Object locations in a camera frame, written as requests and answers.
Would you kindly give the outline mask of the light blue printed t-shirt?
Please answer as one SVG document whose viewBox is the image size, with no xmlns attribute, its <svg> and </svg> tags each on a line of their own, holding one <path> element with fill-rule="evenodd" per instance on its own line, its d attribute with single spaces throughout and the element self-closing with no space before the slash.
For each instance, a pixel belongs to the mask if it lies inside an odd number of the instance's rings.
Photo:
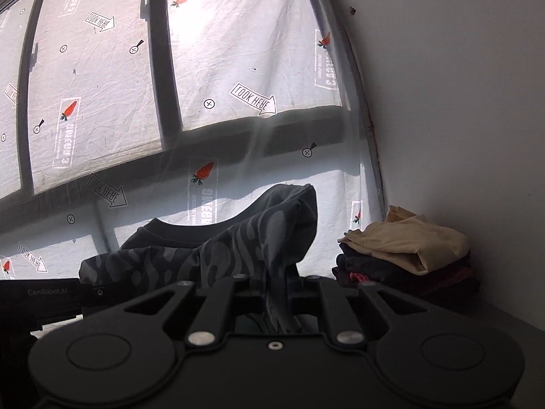
<svg viewBox="0 0 545 409">
<path fill-rule="evenodd" d="M 246 275 L 263 286 L 266 324 L 276 333 L 306 330 L 288 312 L 288 288 L 299 279 L 317 233 L 314 186 L 270 187 L 235 217 L 202 226 L 153 219 L 114 252 L 81 262 L 79 280 L 93 286 L 123 284 L 141 296 L 180 281 L 209 289 L 223 278 Z"/>
</svg>

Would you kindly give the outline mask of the dark folded clothes stack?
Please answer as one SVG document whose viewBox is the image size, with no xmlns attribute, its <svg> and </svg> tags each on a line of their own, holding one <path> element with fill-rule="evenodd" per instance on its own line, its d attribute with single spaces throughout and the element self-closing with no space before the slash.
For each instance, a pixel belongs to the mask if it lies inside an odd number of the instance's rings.
<svg viewBox="0 0 545 409">
<path fill-rule="evenodd" d="M 342 253 L 336 258 L 332 274 L 339 284 L 345 287 L 355 286 L 361 282 L 374 282 L 419 296 L 468 286 L 478 279 L 468 254 L 435 271 L 419 275 L 393 262 L 358 254 L 345 244 L 341 244 L 341 249 Z"/>
</svg>

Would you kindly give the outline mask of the beige folded garment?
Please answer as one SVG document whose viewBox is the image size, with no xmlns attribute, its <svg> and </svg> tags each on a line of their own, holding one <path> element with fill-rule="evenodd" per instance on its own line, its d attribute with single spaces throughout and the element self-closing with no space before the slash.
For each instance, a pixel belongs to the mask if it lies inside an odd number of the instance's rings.
<svg viewBox="0 0 545 409">
<path fill-rule="evenodd" d="M 339 242 L 418 276 L 444 268 L 470 252 L 464 234 L 399 206 L 390 206 L 383 222 L 350 230 Z"/>
</svg>

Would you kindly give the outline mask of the white printed curtain sheet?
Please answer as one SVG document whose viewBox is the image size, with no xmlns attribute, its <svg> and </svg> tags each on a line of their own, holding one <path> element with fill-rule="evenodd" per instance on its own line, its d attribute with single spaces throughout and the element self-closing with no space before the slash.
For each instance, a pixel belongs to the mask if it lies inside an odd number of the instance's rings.
<svg viewBox="0 0 545 409">
<path fill-rule="evenodd" d="M 226 221 L 314 186 L 326 275 L 384 213 L 335 0 L 1 0 L 1 276 L 73 277 L 153 219 Z"/>
</svg>

